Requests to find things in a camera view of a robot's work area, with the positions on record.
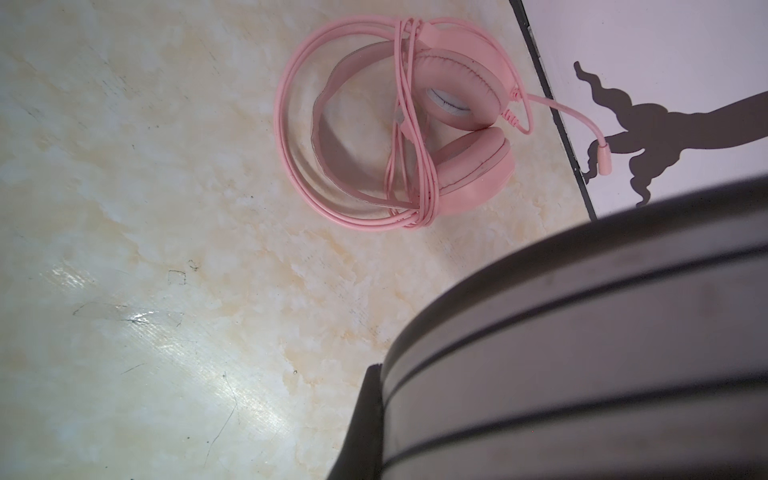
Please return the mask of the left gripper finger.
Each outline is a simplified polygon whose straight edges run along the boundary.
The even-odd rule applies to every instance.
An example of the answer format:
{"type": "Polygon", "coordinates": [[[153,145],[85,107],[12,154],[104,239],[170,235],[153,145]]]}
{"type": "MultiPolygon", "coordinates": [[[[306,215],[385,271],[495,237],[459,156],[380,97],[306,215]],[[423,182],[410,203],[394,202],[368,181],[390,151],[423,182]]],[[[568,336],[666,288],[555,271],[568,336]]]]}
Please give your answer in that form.
{"type": "Polygon", "coordinates": [[[383,458],[384,406],[381,364],[367,368],[350,425],[328,480],[379,480],[383,458]]]}

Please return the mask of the white black headphones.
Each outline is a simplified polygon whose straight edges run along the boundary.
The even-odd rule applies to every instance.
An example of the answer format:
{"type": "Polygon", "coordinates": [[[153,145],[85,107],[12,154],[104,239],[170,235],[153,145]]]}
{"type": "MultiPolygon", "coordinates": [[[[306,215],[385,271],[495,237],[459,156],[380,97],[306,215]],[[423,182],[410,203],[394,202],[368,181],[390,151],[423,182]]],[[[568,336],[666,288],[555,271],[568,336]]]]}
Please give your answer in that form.
{"type": "Polygon", "coordinates": [[[767,181],[484,268],[382,369],[386,479],[763,479],[767,181]]]}

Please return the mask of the pink headphones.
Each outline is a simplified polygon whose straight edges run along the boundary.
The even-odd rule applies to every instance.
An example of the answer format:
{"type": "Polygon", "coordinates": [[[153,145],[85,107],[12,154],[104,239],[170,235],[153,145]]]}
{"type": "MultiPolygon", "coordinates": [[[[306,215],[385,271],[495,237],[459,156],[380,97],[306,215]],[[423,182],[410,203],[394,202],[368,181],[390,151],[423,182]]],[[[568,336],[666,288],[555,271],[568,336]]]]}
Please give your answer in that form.
{"type": "Polygon", "coordinates": [[[471,22],[349,16],[310,34],[288,61],[275,95],[275,141],[293,186],[327,219],[361,231],[423,228],[441,215],[474,209],[505,188],[515,160],[496,121],[530,134],[532,115],[518,117],[510,104],[530,107],[536,101],[500,43],[471,22]],[[300,174],[288,142],[289,89],[300,67],[319,47],[355,35],[370,36],[372,43],[331,71],[313,105],[311,143],[320,148],[323,111],[337,91],[362,70],[392,59],[396,97],[384,196],[365,194],[331,177],[343,193],[385,208],[387,215],[380,218],[356,218],[331,207],[300,174]]]}

